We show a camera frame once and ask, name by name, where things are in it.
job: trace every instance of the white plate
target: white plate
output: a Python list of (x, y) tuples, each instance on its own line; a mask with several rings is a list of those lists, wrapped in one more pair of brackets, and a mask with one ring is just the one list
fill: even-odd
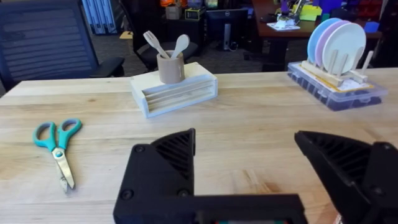
[[(322, 63), (329, 73), (338, 73), (343, 63), (344, 54), (348, 54), (348, 58), (343, 67), (342, 73), (345, 73), (353, 67), (355, 56), (360, 47), (365, 49), (366, 34), (363, 28), (355, 23), (344, 24), (337, 28), (328, 38), (323, 48)], [(329, 69), (331, 55), (334, 50), (338, 50), (335, 66)]]

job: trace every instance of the teal scissor handle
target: teal scissor handle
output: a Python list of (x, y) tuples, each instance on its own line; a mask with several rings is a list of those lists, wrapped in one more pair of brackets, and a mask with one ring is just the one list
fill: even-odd
[[(65, 128), (69, 124), (75, 124), (75, 125), (68, 131), (65, 131)], [(70, 137), (72, 137), (77, 131), (79, 131), (80, 128), (81, 128), (81, 121), (77, 118), (68, 118), (65, 121), (62, 121), (61, 125), (58, 127), (58, 134), (59, 134), (58, 146), (66, 150)]]
[[(39, 140), (40, 133), (44, 131), (46, 128), (50, 128), (49, 137), (44, 140)], [(40, 147), (47, 147), (50, 152), (52, 152), (55, 147), (55, 124), (52, 121), (47, 121), (40, 124), (33, 132), (33, 142)]]

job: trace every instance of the office chair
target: office chair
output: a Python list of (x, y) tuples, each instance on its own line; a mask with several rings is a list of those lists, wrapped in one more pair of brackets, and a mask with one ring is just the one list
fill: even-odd
[(0, 78), (6, 91), (24, 80), (120, 77), (123, 62), (98, 64), (79, 0), (0, 3)]
[[(150, 30), (158, 38), (164, 50), (174, 50), (175, 41), (166, 42), (167, 24), (162, 20), (164, 12), (160, 8), (159, 0), (119, 0), (120, 5), (130, 23), (134, 37), (132, 47), (134, 53), (152, 71), (157, 67), (156, 55), (158, 52), (145, 40), (143, 34)], [(182, 52), (184, 60), (190, 58), (197, 50), (198, 45), (190, 42)]]

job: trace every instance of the dish rack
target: dish rack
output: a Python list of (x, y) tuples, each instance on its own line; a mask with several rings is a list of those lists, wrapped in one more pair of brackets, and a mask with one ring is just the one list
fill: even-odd
[(159, 72), (131, 77), (132, 95), (146, 118), (177, 110), (218, 94), (218, 81), (199, 63), (184, 65), (185, 79), (176, 84), (164, 84)]
[(351, 68), (351, 70), (349, 70), (348, 72), (342, 73), (343, 68), (347, 62), (347, 58), (348, 58), (348, 54), (344, 54), (341, 57), (341, 64), (338, 67), (338, 72), (337, 73), (333, 73), (334, 71), (334, 66), (335, 66), (335, 62), (337, 60), (337, 55), (338, 55), (338, 50), (334, 50), (332, 52), (331, 58), (330, 58), (330, 67), (327, 69), (329, 72), (327, 72), (324, 67), (323, 64), (321, 67), (318, 67), (316, 62), (311, 63), (309, 59), (307, 59), (306, 61), (303, 61), (301, 63), (301, 66), (308, 70), (309, 72), (314, 73), (315, 75), (317, 75), (318, 77), (324, 79), (325, 81), (327, 81), (328, 83), (334, 85), (334, 86), (341, 86), (341, 84), (343, 83), (344, 80), (347, 80), (349, 78), (352, 78), (353, 80), (355, 80), (358, 83), (364, 83), (368, 80), (368, 77), (365, 75), (365, 71), (368, 68), (369, 62), (372, 58), (373, 55), (373, 51), (370, 51), (368, 53), (368, 56), (366, 57), (366, 60), (363, 64), (362, 70), (360, 72), (355, 71), (356, 67), (358, 66), (358, 62), (362, 56), (364, 48), (360, 47), (357, 50), (355, 59), (354, 59), (354, 64)]

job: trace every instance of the wooden tabletop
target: wooden tabletop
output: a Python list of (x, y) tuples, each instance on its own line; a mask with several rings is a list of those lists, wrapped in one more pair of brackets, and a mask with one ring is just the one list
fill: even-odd
[[(254, 13), (256, 16), (257, 29), (260, 37), (310, 37), (312, 31), (319, 25), (320, 21), (300, 21), (298, 26), (300, 29), (288, 30), (288, 31), (276, 31), (273, 28), (267, 26), (266, 23), (260, 22), (260, 18), (267, 15), (268, 13), (275, 13), (275, 10), (280, 5), (275, 5), (273, 0), (252, 0)], [(365, 26), (364, 21), (356, 21), (362, 27)], [(382, 35), (381, 32), (366, 33), (366, 37), (370, 39), (378, 39)]]
[[(298, 193), (310, 223), (331, 224), (336, 210), (294, 133), (398, 146), (397, 72), (368, 71), (389, 89), (383, 104), (340, 112), (285, 72), (222, 74), (217, 98), (150, 119), (128, 78), (22, 82), (0, 99), (0, 223), (113, 223), (132, 146), (195, 128), (196, 195)], [(38, 124), (66, 118), (83, 122), (67, 150), (76, 183), (69, 195), (52, 155), (32, 142)]]

